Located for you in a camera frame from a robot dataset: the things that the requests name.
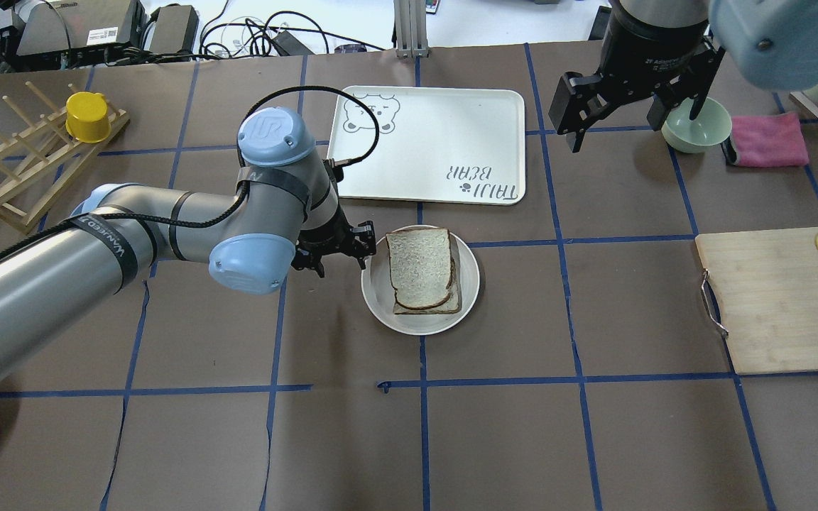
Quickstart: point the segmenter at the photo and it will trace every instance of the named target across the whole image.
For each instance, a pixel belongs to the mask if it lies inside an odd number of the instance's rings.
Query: blue joint cap
[[[274,106],[241,123],[238,145],[241,157],[251,165],[289,165],[315,151],[315,137],[295,110]]]
[[[107,198],[108,194],[113,193],[114,191],[118,190],[119,188],[125,187],[133,187],[133,185],[140,185],[140,187],[145,187],[146,185],[141,185],[140,183],[109,183],[106,185],[100,185],[99,187],[95,187],[94,191],[90,193],[90,197],[85,199],[81,204],[78,204],[75,207],[75,210],[71,212],[71,216],[77,216],[77,214],[83,213],[90,213],[100,207],[100,203],[103,202],[104,198]]]
[[[220,284],[253,295],[269,295],[283,285],[295,245],[268,233],[233,236],[210,252],[210,276]]]

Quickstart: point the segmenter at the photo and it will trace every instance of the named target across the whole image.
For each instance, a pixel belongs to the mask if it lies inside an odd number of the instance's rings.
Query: folded cloth
[[[796,112],[781,116],[731,117],[731,136],[721,143],[730,165],[803,166],[809,155]]]

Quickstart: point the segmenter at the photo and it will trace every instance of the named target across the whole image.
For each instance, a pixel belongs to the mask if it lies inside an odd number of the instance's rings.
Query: cutting board handle
[[[709,315],[711,322],[715,323],[715,327],[717,327],[721,333],[721,338],[727,339],[728,329],[715,318],[715,313],[711,310],[711,304],[713,303],[715,304],[715,310],[718,310],[718,302],[715,300],[715,293],[711,290],[709,271],[706,268],[702,268],[702,282],[699,285],[699,294],[700,297],[702,297],[702,306],[705,307],[705,313]]]

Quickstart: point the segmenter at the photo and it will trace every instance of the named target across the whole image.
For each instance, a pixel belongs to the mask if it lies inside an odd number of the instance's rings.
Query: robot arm
[[[249,114],[238,141],[237,197],[104,185],[68,224],[1,258],[0,381],[157,259],[208,264],[215,280],[253,294],[276,291],[290,265],[322,276],[328,253],[364,266],[376,251],[373,224],[350,226],[338,165],[319,158],[298,114]]]
[[[721,43],[713,46],[711,32]],[[548,116],[578,152],[590,126],[616,108],[655,98],[646,119],[694,99],[702,109],[724,49],[752,84],[800,90],[818,84],[818,2],[809,0],[611,0],[598,70],[565,72]]]

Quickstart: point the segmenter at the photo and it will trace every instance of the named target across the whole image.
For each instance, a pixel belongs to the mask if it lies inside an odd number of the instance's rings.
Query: white plate
[[[514,91],[353,85],[381,127],[345,169],[340,197],[512,206],[525,195],[525,106]],[[340,98],[327,157],[366,152],[374,125]]]
[[[406,226],[403,229],[435,229],[434,226]],[[390,284],[390,249],[383,237],[377,241],[377,255],[371,256],[367,269],[361,272],[361,294],[364,303],[377,320],[393,330],[410,336],[432,336],[463,321],[475,300],[478,298],[480,274],[475,255],[469,250],[466,243],[457,235],[450,233],[457,242],[457,272],[460,278],[460,293],[462,303],[460,312],[456,314],[394,314],[393,304],[396,297],[393,295],[393,286]]]

